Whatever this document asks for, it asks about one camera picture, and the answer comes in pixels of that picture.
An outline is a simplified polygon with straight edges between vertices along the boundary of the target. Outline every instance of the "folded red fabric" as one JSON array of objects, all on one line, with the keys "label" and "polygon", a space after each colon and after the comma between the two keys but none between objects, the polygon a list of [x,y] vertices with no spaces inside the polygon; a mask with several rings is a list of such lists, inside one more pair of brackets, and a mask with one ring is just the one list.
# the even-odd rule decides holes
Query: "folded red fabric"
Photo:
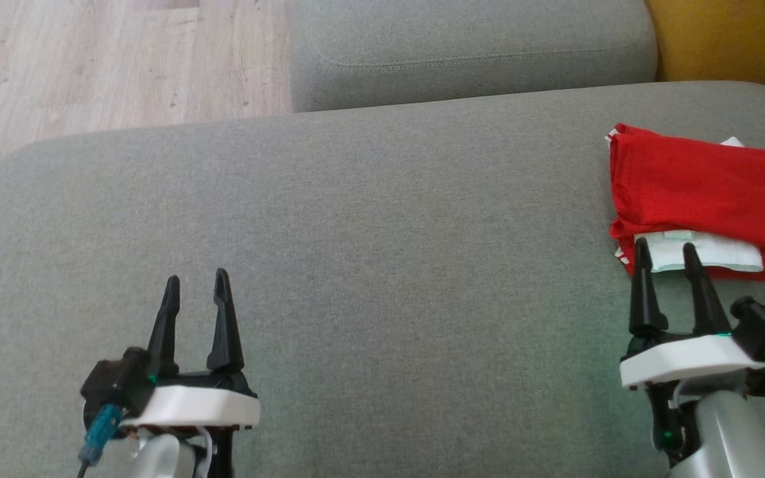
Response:
[{"label": "folded red fabric", "polygon": [[634,235],[698,230],[760,249],[763,272],[710,268],[720,278],[765,279],[765,149],[661,136],[625,124],[610,142],[618,218],[610,235],[634,270]]}]

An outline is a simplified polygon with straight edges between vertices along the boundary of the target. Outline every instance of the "gray fabric upholstery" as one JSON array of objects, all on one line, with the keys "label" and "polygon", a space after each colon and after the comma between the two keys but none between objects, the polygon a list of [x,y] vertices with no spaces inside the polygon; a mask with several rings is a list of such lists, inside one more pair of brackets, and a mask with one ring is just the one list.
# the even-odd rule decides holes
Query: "gray fabric upholstery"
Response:
[{"label": "gray fabric upholstery", "polygon": [[[765,148],[765,87],[640,84],[40,142],[0,163],[0,476],[75,475],[78,388],[182,281],[203,369],[230,272],[261,426],[238,476],[657,476],[622,390],[619,121]],[[674,329],[689,285],[656,277]],[[722,300],[765,283],[720,281]],[[765,400],[752,400],[765,420]],[[131,447],[90,476],[126,476]]]},{"label": "gray fabric upholstery", "polygon": [[643,0],[303,0],[295,112],[653,81]]}]

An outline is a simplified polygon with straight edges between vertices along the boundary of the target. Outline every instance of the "yellow cushion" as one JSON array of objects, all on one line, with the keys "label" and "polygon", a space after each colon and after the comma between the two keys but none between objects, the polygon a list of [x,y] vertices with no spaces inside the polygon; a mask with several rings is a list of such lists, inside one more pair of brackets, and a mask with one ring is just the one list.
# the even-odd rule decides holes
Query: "yellow cushion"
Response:
[{"label": "yellow cushion", "polygon": [[647,0],[661,81],[765,84],[763,0]]}]

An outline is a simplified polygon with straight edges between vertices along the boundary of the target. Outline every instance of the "white cloth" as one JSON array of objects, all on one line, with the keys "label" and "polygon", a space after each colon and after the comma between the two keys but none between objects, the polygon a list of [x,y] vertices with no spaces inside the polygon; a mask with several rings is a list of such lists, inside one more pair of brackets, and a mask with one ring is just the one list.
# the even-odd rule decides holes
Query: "white cloth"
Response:
[{"label": "white cloth", "polygon": [[[607,143],[610,143],[614,134],[619,132],[613,129],[607,134],[605,137]],[[726,139],[722,144],[744,147],[734,136]],[[667,230],[637,234],[634,236],[634,241],[640,237],[644,237],[649,244],[653,273],[683,270],[683,245],[686,242],[693,243],[704,266],[725,267],[738,272],[762,272],[763,270],[763,258],[759,249],[748,242],[696,230]],[[622,248],[616,251],[616,257],[623,264],[630,262]]]}]

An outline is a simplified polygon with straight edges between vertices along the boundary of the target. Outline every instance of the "blue cable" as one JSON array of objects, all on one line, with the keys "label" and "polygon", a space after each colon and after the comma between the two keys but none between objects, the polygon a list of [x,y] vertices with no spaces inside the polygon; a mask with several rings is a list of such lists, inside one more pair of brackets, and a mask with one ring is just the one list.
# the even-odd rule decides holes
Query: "blue cable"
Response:
[{"label": "blue cable", "polygon": [[122,421],[122,409],[116,405],[103,405],[100,412],[90,424],[87,435],[84,436],[82,451],[78,453],[78,459],[82,460],[82,469],[88,466],[96,466],[102,457],[102,450],[106,447],[109,439],[115,435]]}]

